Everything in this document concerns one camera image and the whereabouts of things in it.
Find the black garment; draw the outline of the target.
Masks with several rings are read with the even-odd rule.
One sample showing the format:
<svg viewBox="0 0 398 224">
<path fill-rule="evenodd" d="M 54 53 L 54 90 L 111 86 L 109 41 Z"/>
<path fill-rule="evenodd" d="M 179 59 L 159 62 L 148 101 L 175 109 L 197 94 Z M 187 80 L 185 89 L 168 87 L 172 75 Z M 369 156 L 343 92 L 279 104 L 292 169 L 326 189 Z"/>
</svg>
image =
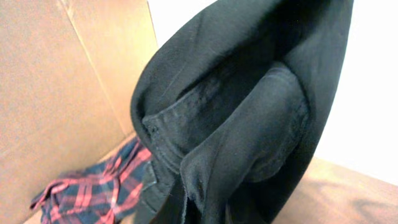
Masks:
<svg viewBox="0 0 398 224">
<path fill-rule="evenodd" d="M 131 119 L 135 223 L 272 223 L 330 114 L 352 1 L 217 0 L 151 58 Z"/>
</svg>

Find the red navy plaid shirt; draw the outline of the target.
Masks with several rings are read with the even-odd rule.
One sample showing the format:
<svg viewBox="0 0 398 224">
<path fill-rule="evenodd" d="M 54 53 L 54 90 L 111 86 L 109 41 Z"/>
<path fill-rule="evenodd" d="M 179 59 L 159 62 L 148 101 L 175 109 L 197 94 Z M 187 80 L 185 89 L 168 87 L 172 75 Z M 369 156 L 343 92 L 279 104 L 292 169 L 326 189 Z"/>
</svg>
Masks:
<svg viewBox="0 0 398 224">
<path fill-rule="evenodd" d="M 107 160 L 51 181 L 30 209 L 41 209 L 43 224 L 119 223 L 136 210 L 150 159 L 134 137 Z"/>
</svg>

